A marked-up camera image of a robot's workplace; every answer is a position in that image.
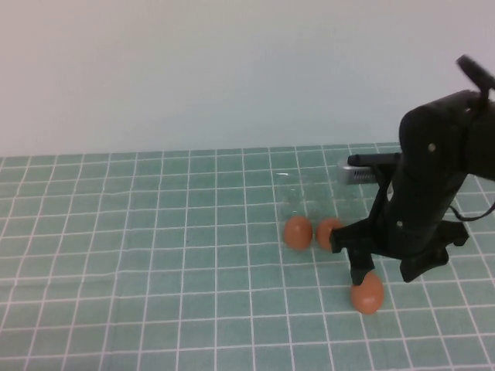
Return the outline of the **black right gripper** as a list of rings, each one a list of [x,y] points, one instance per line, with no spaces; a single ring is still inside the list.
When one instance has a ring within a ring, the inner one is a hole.
[[[375,169],[379,185],[369,216],[330,235],[332,252],[347,249],[352,284],[361,286],[374,269],[371,254],[402,260],[403,281],[412,282],[449,262],[446,247],[468,238],[463,223],[444,220],[466,175],[410,178],[401,169]]]

